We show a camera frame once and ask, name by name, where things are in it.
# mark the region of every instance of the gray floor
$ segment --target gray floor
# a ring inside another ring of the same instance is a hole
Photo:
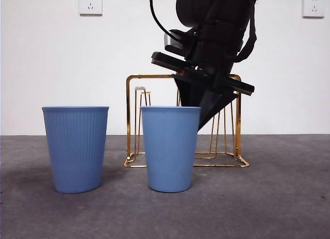
[[[9,238],[330,238],[330,135],[246,135],[248,168],[195,168],[192,187],[166,194],[145,168],[124,168],[109,136],[103,183],[54,191],[46,138],[1,141],[1,236]],[[207,148],[207,139],[199,145]]]

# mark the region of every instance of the wall outlet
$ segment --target wall outlet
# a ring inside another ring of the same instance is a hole
[[[102,0],[79,0],[80,15],[102,15]]]
[[[323,18],[324,0],[303,0],[304,18]]]

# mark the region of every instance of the gold metal frame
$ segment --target gold metal frame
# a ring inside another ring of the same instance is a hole
[[[235,78],[241,81],[241,78],[238,75],[232,74],[231,78]],[[126,79],[126,107],[127,107],[127,157],[124,162],[125,167],[146,167],[146,165],[137,165],[133,164],[136,161],[136,157],[138,155],[143,155],[145,152],[139,152],[140,150],[140,125],[141,125],[141,109],[139,109],[139,122],[138,122],[138,135],[137,135],[137,91],[142,91],[140,94],[140,106],[142,105],[142,97],[144,96],[144,102],[146,106],[151,105],[150,92],[146,91],[145,87],[136,87],[135,88],[135,125],[134,125],[134,152],[131,153],[131,126],[130,126],[130,81],[132,79],[159,79],[159,78],[172,78],[172,75],[168,74],[139,74],[139,75],[130,75]],[[233,153],[228,152],[227,150],[227,134],[226,134],[226,112],[224,111],[224,152],[218,151],[218,143],[219,143],[219,128],[220,128],[220,113],[221,111],[213,117],[212,120],[212,131],[210,136],[210,148],[208,151],[198,151],[195,159],[205,159],[205,160],[213,160],[216,159],[218,155],[228,155],[232,156],[235,161],[240,162],[241,164],[194,164],[194,167],[248,167],[250,164],[241,156],[241,94],[238,94],[238,98],[236,98],[236,121],[235,121],[235,129],[234,129],[234,117],[233,117],[233,103],[230,103],[231,110],[231,119],[232,119],[232,135],[233,135]],[[180,104],[180,96],[177,93],[176,96],[176,105]],[[215,127],[215,119],[217,119],[217,133],[214,134]],[[216,143],[213,147],[213,137],[216,137]]]

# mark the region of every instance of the blue plastic cup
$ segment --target blue plastic cup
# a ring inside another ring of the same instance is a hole
[[[109,107],[43,107],[55,190],[82,193],[102,180]]]
[[[141,107],[149,187],[167,193],[191,185],[199,107]]]

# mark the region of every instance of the gold wire rack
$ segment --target gold wire rack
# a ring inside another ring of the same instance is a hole
[[[238,75],[231,74],[231,78],[241,81]],[[168,74],[139,74],[131,75],[126,79],[126,106],[127,106],[127,157],[124,162],[125,167],[147,167],[145,164],[136,164],[137,157],[144,155],[145,152],[140,152],[140,128],[141,128],[141,109],[142,102],[146,106],[151,105],[151,92],[147,91],[145,87],[135,87],[135,108],[134,108],[134,135],[131,134],[131,104],[130,104],[130,81],[133,79],[169,79],[173,78],[172,75]],[[140,92],[140,102],[138,106],[138,93]],[[210,144],[207,151],[197,151],[195,159],[205,160],[208,162],[205,164],[195,163],[194,167],[248,167],[250,164],[241,156],[241,94],[238,92],[238,97],[235,99],[236,104],[230,103],[230,114],[231,114],[231,139],[228,138],[226,129],[226,107],[221,110],[212,119],[212,129],[210,135]],[[180,106],[180,95],[179,92],[176,94],[176,105]],[[224,151],[219,151],[219,131],[220,131],[220,115],[223,112],[224,119]],[[131,150],[131,137],[134,136],[134,152]],[[233,152],[228,149],[228,141],[232,141]],[[209,161],[214,161],[219,155],[231,156],[233,160],[237,161],[238,164],[219,164]]]

